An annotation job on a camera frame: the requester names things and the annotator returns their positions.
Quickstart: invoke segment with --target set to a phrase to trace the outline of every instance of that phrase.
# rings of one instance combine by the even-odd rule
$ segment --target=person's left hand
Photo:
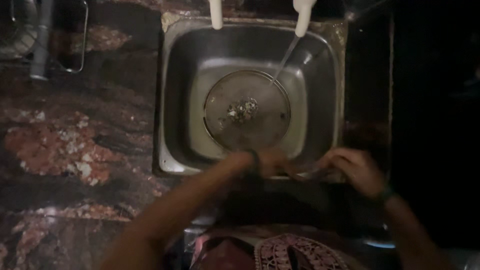
[[[270,148],[258,151],[260,159],[259,170],[260,176],[269,178],[279,173],[285,172],[292,178],[296,178],[297,169],[288,160],[286,154],[278,148]]]

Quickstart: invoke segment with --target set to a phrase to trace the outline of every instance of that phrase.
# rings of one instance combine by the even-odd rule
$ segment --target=granite countertop
[[[0,269],[94,268],[125,222],[179,182],[152,173],[157,33],[163,12],[204,15],[204,4],[97,1],[82,73],[43,82],[0,70]],[[238,4],[226,14],[255,16]],[[369,114],[346,110],[346,141],[380,141],[385,155],[388,115]]]

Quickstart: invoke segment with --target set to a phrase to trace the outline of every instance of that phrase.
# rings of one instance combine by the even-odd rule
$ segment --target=running water
[[[282,59],[282,62],[280,63],[280,66],[278,67],[278,70],[275,73],[275,76],[273,76],[273,79],[270,81],[270,84],[268,86],[272,86],[273,82],[276,81],[276,79],[278,78],[278,75],[280,75],[280,72],[282,72],[283,67],[285,66],[285,63],[287,62],[288,58],[290,57],[290,54],[292,54],[293,49],[295,48],[295,46],[297,45],[299,40],[300,40],[300,37],[295,35],[295,37],[292,40],[292,43],[290,43],[290,47],[288,48],[285,56]]]

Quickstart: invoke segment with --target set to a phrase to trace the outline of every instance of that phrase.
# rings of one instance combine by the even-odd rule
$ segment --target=sink basin
[[[194,174],[227,155],[205,128],[205,98],[216,82],[235,71],[273,76],[294,38],[290,25],[230,22],[214,30],[206,19],[170,25],[161,63],[157,150],[162,171]],[[308,166],[340,140],[341,67],[327,40],[308,32],[278,76],[291,116],[277,146],[297,165]]]

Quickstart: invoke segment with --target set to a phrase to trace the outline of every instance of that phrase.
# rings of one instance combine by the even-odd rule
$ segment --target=faucet spout
[[[210,1],[210,17],[212,17],[212,26],[215,30],[223,27],[222,0]]]
[[[317,0],[293,0],[293,7],[299,13],[297,28],[295,29],[295,34],[298,37],[303,37],[305,33],[307,33],[312,8],[315,2],[317,2]]]

